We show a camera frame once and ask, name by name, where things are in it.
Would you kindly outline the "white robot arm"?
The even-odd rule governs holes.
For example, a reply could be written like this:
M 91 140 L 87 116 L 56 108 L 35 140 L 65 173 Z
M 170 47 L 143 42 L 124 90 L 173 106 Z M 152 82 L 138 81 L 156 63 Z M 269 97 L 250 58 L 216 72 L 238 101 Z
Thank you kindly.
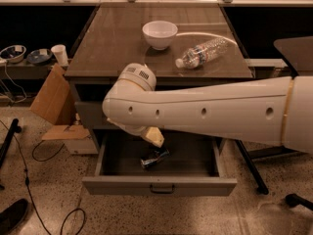
M 157 91 L 146 66 L 130 64 L 107 93 L 108 121 L 160 147 L 164 129 L 313 153 L 313 77 L 289 76 Z

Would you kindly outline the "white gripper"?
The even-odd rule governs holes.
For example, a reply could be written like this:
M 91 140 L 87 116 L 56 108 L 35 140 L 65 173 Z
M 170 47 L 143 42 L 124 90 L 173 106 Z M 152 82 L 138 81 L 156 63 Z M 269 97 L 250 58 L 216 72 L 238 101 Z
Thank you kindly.
M 141 136 L 145 141 L 160 148 L 164 137 L 157 127 L 125 123 L 125 120 L 135 113 L 134 102 L 128 101 L 130 96 L 154 91 L 156 84 L 156 76 L 147 66 L 138 63 L 127 65 L 107 93 L 107 121 L 129 134 Z

